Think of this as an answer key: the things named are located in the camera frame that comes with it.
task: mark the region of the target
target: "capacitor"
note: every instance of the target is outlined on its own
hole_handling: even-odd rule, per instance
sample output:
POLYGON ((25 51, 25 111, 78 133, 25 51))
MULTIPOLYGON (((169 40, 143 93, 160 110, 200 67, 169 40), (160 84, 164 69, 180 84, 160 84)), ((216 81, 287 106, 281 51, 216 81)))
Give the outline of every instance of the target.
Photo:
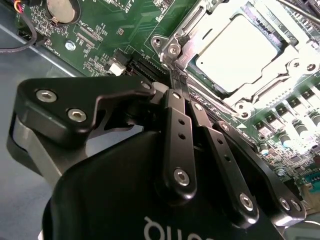
POLYGON ((308 128, 304 124, 297 125, 295 127, 296 132, 299 134, 299 136, 306 140, 306 141, 312 141, 312 134, 310 131, 308 131, 308 128))
POLYGON ((320 115, 314 115, 311 120, 318 128, 320 127, 320 115))
POLYGON ((276 171, 276 174, 277 174, 278 176, 284 176, 284 175, 286 174, 286 171, 283 170, 283 169, 279 169, 278 171, 276 171))
POLYGON ((269 150, 268 150, 268 146, 267 144, 265 143, 261 143, 259 145, 259 148, 260 148, 260 153, 264 156, 268 155, 269 154, 269 150))
POLYGON ((292 140, 288 134, 280 135, 279 140, 285 148, 290 148, 292 146, 292 140))

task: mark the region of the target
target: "silver bolt head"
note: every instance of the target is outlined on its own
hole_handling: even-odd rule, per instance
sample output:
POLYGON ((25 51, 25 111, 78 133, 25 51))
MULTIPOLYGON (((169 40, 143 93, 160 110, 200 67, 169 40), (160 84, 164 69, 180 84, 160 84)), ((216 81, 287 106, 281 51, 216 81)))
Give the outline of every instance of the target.
POLYGON ((182 186, 188 186, 190 184, 190 178, 188 174, 180 168, 174 170, 174 179, 176 182, 182 186))
POLYGON ((295 200, 291 199, 291 203, 293 204, 295 209, 297 209, 298 211, 301 211, 300 205, 295 200))
POLYGON ((279 198, 279 201, 280 201, 282 207, 283 207, 285 210, 287 210, 287 211, 290 210, 290 205, 289 205, 289 203, 288 203, 284 198, 280 197, 280 198, 279 198))
POLYGON ((70 40, 66 41, 64 46, 68 51, 74 51, 77 47, 76 44, 70 40))
POLYGON ((225 125, 224 123, 221 124, 222 128, 226 131, 229 131, 229 127, 225 125))
POLYGON ((195 103, 194 106, 195 106, 195 108, 198 109, 199 111, 202 111, 202 109, 203 109, 202 106, 201 106, 200 104, 198 104, 198 103, 195 103))
POLYGON ((68 111, 68 117, 78 123, 82 123, 87 119, 86 113, 78 108, 70 109, 68 111))
POLYGON ((249 212, 254 210, 254 203, 251 201, 251 199, 245 195, 244 193, 241 193, 239 196, 240 202, 242 205, 247 209, 249 212))
POLYGON ((57 95, 53 91, 39 90, 35 93, 36 97, 44 103, 53 103, 57 100, 57 95))
POLYGON ((176 93, 176 92, 173 92, 173 94, 172 94, 176 99, 180 99, 181 97, 180 97, 180 95, 178 94, 178 93, 176 93))

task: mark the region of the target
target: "mounting hole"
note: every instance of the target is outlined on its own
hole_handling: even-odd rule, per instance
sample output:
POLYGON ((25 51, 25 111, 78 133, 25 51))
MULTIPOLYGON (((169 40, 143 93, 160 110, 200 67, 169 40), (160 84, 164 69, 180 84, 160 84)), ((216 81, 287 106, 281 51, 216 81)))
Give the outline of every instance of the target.
POLYGON ((179 123, 180 123, 181 125, 185 125, 185 122, 184 122, 182 119, 179 119, 179 123))
POLYGON ((244 113, 242 113, 241 117, 247 118, 247 117, 249 117, 249 114, 247 112, 244 112, 244 113))
POLYGON ((309 64, 307 67, 306 67, 306 70, 311 72, 313 70, 316 69, 316 65, 315 64, 309 64))
POLYGON ((154 40, 154 44, 159 47, 161 45, 161 40, 159 38, 156 38, 154 40))
POLYGON ((186 139, 186 136, 183 135, 182 133, 179 133, 178 136, 179 136, 179 138, 181 138, 182 140, 185 140, 185 139, 186 139))
POLYGON ((227 155, 224 155, 224 159, 227 160, 228 162, 231 162, 230 157, 228 157, 227 155))

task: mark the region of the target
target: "metal bracket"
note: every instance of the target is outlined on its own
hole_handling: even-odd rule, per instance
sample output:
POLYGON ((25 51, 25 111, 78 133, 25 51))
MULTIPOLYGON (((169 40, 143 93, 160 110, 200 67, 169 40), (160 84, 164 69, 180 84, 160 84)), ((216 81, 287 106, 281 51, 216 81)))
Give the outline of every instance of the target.
POLYGON ((237 165, 228 143, 222 133, 211 128, 206 111, 196 102, 189 104, 193 124, 199 131, 199 137, 205 151, 207 161, 217 177, 213 177, 212 187, 221 186, 219 195, 228 218, 239 228, 246 229, 259 219, 258 205, 251 195, 245 179, 237 165))
POLYGON ((235 155, 249 189, 259 206, 276 226, 291 226, 306 218, 299 199, 280 181, 249 145, 227 124, 218 121, 213 128, 220 131, 235 155))
POLYGON ((15 119, 13 140, 26 150, 45 180, 54 187, 62 174, 87 158, 86 148, 63 149, 15 119))
POLYGON ((192 123, 181 93, 168 89, 164 107, 163 162, 156 189, 169 204, 183 205, 197 192, 192 123))
POLYGON ((25 126, 58 145, 78 148, 98 130, 99 110, 110 116, 119 103, 147 100, 156 93, 144 77, 119 78, 29 79, 18 86, 14 112, 25 126))

